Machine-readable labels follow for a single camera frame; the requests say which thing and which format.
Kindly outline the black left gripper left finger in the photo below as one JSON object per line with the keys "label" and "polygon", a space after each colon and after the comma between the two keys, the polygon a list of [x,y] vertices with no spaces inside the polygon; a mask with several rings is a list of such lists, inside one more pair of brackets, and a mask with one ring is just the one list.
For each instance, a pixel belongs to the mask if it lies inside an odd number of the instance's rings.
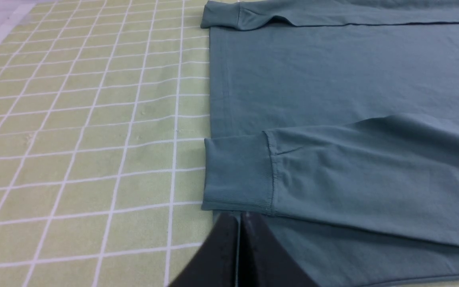
{"label": "black left gripper left finger", "polygon": [[171,287],[234,287],[239,223],[220,214],[209,236]]}

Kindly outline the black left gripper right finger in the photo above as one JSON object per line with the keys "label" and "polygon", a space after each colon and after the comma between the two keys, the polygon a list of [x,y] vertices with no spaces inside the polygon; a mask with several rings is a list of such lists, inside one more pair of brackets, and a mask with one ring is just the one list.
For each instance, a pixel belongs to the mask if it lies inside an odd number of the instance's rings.
{"label": "black left gripper right finger", "polygon": [[239,285],[241,287],[316,287],[275,238],[260,214],[240,217]]}

